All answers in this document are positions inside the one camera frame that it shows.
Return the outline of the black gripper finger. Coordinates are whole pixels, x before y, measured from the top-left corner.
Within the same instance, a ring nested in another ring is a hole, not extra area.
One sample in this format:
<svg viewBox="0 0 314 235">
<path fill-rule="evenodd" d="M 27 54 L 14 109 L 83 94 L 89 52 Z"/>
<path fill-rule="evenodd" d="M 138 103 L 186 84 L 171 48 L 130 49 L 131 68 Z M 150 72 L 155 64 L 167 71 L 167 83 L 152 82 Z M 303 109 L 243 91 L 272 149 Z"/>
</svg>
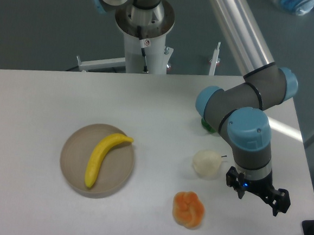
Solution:
<svg viewBox="0 0 314 235">
<path fill-rule="evenodd" d="M 226 174 L 226 185 L 237 192 L 239 199 L 242 199 L 243 177 L 244 173 L 238 173 L 235 167 L 231 167 Z"/>
<path fill-rule="evenodd" d="M 261 195 L 261 199 L 264 203 L 271 206 L 274 217 L 278 213 L 286 213 L 291 206 L 289 191 L 286 189 L 274 189 L 270 187 L 265 194 Z"/>
</svg>

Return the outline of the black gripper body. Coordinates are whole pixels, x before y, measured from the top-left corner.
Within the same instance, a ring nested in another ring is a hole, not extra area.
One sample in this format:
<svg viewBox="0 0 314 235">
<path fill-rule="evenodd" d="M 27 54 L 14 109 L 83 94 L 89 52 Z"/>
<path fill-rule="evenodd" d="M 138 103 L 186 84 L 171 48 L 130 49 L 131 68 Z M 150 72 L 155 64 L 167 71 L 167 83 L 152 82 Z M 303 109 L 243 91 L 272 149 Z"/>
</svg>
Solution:
<svg viewBox="0 0 314 235">
<path fill-rule="evenodd" d="M 264 202 L 269 202 L 272 196 L 272 166 L 268 164 L 260 169 L 249 170 L 238 165 L 235 166 L 235 177 L 238 186 L 235 191 L 241 199 L 245 192 L 250 192 L 260 197 Z"/>
</svg>

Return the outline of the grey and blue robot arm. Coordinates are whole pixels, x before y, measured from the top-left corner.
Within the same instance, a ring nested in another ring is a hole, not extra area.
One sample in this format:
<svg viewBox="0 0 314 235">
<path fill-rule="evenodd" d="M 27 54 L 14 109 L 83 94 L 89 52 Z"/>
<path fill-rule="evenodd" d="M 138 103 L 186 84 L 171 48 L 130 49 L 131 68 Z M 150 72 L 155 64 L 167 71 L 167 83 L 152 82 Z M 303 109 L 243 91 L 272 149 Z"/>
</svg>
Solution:
<svg viewBox="0 0 314 235">
<path fill-rule="evenodd" d="M 175 13 L 166 0 L 93 0 L 100 12 L 113 10 L 126 38 L 125 70 L 129 73 L 166 73 L 171 50 L 163 39 L 174 26 Z M 209 86 L 198 94 L 196 109 L 232 148 L 235 166 L 226 184 L 241 198 L 246 192 L 270 205 L 273 214 L 291 205 L 285 189 L 272 183 L 271 127 L 265 110 L 291 99 L 296 76 L 279 68 L 256 24 L 246 0 L 210 0 L 243 84 L 229 90 Z"/>
</svg>

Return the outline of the green object behind arm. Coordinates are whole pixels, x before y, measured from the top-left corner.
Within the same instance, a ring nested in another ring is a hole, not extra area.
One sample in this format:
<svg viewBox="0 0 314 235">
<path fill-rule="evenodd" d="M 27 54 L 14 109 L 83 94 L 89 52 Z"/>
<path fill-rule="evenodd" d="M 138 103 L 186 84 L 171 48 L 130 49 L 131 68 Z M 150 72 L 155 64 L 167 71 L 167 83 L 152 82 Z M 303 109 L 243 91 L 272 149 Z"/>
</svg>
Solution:
<svg viewBox="0 0 314 235">
<path fill-rule="evenodd" d="M 208 124 L 203 118 L 201 119 L 202 127 L 205 128 L 210 134 L 216 133 L 216 130 L 213 129 L 210 124 Z"/>
</svg>

